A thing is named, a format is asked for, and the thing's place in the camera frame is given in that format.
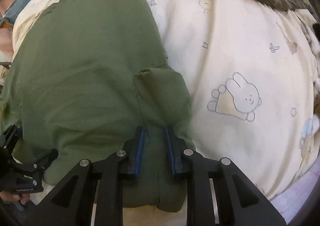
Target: black mount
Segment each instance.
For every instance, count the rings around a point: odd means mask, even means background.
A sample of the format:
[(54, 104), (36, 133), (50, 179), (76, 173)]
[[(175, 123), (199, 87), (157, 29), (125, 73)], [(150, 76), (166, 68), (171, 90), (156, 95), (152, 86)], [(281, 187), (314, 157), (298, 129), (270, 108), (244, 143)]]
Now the black mount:
[(58, 157), (58, 151), (52, 149), (32, 164), (20, 164), (12, 157), (12, 151), (22, 137), (22, 128), (15, 125), (0, 136), (0, 191), (12, 194), (42, 192), (43, 173)]
[[(22, 226), (90, 226), (97, 183), (95, 226), (122, 226), (122, 182), (138, 180), (145, 129), (107, 159), (81, 160), (40, 202)], [(174, 180), (188, 182), (187, 226), (285, 226), (278, 211), (228, 158), (204, 158), (166, 127), (168, 165)], [(210, 181), (217, 199), (215, 224)]]

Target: bed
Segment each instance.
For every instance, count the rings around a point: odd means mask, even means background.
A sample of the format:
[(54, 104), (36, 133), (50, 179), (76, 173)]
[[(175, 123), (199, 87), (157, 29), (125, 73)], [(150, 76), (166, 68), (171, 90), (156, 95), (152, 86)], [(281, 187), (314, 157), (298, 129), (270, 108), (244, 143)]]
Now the bed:
[[(26, 6), (13, 31), (15, 55), (43, 10), (58, 1), (32, 0)], [(253, 0), (146, 1), (168, 64), (190, 93), (197, 151), (212, 159), (230, 157), (289, 222), (320, 171), (313, 114), (316, 20), (305, 10), (278, 12)], [(308, 190), (288, 209), (288, 200), (306, 188), (304, 180)], [(124, 221), (133, 225), (136, 216), (145, 216), (146, 225), (185, 223), (185, 209), (128, 209)]]

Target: human hand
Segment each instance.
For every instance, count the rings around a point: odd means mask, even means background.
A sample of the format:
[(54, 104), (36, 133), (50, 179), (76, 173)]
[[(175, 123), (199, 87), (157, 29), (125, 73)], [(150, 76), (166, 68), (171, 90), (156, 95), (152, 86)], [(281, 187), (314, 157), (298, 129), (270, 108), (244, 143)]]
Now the human hand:
[(25, 205), (27, 201), (30, 200), (30, 194), (11, 194), (6, 191), (0, 192), (0, 198), (5, 202), (5, 203), (12, 203), (15, 201), (20, 201), (22, 205)]

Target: metal bolt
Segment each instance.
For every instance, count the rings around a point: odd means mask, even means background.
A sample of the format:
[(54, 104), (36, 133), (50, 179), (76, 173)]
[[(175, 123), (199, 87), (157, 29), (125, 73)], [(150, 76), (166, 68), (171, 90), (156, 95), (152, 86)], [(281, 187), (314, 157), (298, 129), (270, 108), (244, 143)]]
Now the metal bolt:
[(193, 151), (191, 149), (185, 149), (183, 152), (186, 156), (191, 156), (193, 155)]
[(89, 160), (87, 160), (87, 159), (81, 160), (81, 161), (80, 161), (80, 165), (81, 165), (81, 166), (87, 166), (87, 165), (89, 165)]
[(231, 161), (230, 161), (230, 159), (224, 157), (223, 159), (221, 159), (221, 163), (224, 165), (230, 165)]
[(117, 151), (117, 156), (118, 157), (124, 157), (126, 154), (127, 154), (127, 152), (125, 152), (124, 150)]

